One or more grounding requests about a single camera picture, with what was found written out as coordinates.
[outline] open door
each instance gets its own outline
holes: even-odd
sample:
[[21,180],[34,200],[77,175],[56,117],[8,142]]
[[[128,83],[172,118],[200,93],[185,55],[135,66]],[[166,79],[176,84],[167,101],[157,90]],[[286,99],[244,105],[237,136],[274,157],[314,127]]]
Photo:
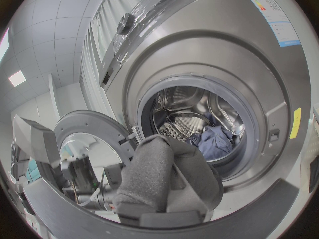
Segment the open door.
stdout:
[[75,111],[60,119],[54,133],[60,156],[88,154],[94,167],[130,164],[137,141],[114,119],[94,111]]

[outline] blue sticker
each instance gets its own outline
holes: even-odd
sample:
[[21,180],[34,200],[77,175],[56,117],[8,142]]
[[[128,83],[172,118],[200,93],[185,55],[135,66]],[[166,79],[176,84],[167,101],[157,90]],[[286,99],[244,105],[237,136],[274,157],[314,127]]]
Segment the blue sticker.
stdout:
[[265,17],[280,47],[301,44],[293,25],[275,0],[250,0]]

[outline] yellow sticker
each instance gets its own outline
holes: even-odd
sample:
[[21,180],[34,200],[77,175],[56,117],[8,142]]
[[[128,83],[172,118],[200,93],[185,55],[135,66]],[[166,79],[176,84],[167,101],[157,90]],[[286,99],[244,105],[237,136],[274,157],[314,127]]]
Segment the yellow sticker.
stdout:
[[293,112],[293,129],[291,130],[290,139],[294,139],[297,137],[299,126],[301,119],[301,108],[299,107],[297,110]]

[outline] white curtain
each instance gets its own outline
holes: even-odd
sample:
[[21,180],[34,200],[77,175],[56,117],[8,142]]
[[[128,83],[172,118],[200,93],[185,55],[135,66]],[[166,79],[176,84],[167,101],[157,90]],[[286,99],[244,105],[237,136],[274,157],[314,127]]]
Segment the white curtain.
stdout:
[[81,54],[82,92],[91,110],[115,119],[104,90],[99,84],[98,68],[116,34],[122,16],[140,0],[104,0],[90,23]]

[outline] washing machine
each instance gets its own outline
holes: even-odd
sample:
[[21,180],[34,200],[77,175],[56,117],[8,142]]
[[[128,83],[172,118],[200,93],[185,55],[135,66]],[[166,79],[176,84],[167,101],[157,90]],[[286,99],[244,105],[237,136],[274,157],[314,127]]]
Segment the washing machine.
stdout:
[[[59,238],[279,237],[317,187],[318,51],[294,0],[141,0],[119,22],[99,69],[116,120],[68,114],[54,130],[58,148],[89,134],[129,163],[150,135],[187,141],[218,121],[232,132],[233,150],[207,160],[224,185],[212,220],[175,229],[123,226],[52,197],[40,183],[44,200],[31,205]],[[30,199],[36,192],[29,190]]]

